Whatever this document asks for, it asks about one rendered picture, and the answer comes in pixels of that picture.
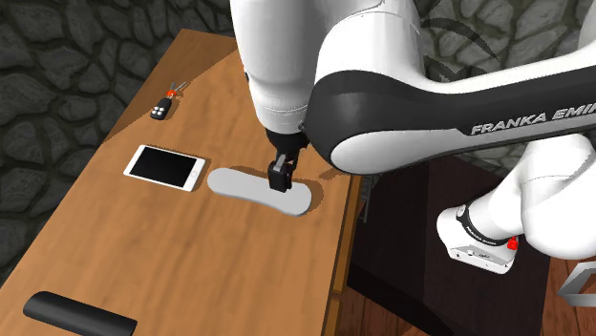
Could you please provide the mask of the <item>wooden table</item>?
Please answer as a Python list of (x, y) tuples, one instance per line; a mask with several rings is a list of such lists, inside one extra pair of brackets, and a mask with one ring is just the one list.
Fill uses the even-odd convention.
[[(149, 114), (188, 85), (165, 120)], [(0, 336), (68, 336), (23, 313), (51, 291), (128, 316), (134, 336), (334, 336), (359, 178), (312, 149), (295, 179), (301, 217), (123, 175), (142, 144), (264, 176), (275, 156), (257, 120), (234, 39), (183, 30), (0, 287)]]

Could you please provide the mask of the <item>black key fob with keys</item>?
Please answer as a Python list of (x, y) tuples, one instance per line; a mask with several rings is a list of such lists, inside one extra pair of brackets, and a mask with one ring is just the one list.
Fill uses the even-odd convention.
[(169, 112), (180, 104), (179, 93), (188, 85), (187, 81), (177, 84), (172, 82), (164, 97), (160, 99), (149, 116), (154, 120), (165, 120)]

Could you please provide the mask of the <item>white tablet with black screen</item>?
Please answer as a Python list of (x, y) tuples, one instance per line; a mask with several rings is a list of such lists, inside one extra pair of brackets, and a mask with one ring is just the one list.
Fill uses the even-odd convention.
[(149, 145), (139, 145), (123, 175), (191, 192), (206, 160)]

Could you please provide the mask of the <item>black padded wrist rest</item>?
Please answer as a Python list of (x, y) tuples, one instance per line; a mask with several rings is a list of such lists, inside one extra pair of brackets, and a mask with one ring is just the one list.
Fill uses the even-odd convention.
[(49, 291), (33, 294), (24, 304), (23, 313), (80, 336), (133, 336), (138, 325), (132, 318)]

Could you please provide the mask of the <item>dark robot stand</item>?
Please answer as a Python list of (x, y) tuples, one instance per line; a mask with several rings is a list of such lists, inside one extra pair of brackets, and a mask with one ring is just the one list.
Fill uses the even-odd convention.
[(451, 259), (439, 213), (501, 178), (457, 157), (386, 173), (355, 228), (348, 285), (429, 336), (541, 336), (550, 259), (521, 241), (499, 275)]

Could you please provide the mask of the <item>grey flat oblong pad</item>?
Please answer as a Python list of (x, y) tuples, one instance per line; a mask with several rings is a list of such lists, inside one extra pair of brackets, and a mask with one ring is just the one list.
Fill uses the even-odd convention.
[(214, 169), (207, 185), (215, 194), (259, 203), (294, 217), (307, 213), (312, 199), (304, 183), (293, 182), (290, 189), (280, 192), (270, 188), (266, 178), (230, 168)]

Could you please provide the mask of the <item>grey angular frame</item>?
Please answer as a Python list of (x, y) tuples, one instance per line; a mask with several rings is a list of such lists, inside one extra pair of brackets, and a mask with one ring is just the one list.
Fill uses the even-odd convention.
[(580, 293), (592, 274), (596, 274), (596, 262), (579, 262), (559, 289), (558, 295), (572, 306), (596, 307), (596, 294)]

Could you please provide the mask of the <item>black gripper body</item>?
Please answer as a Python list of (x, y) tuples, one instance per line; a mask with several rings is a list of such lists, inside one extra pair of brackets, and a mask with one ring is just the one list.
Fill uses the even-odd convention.
[(299, 157), (300, 151), (309, 145), (308, 138), (302, 132), (286, 135), (266, 129), (266, 136), (276, 149), (275, 159), (278, 159), (280, 155), (285, 155), (286, 161), (293, 161)]

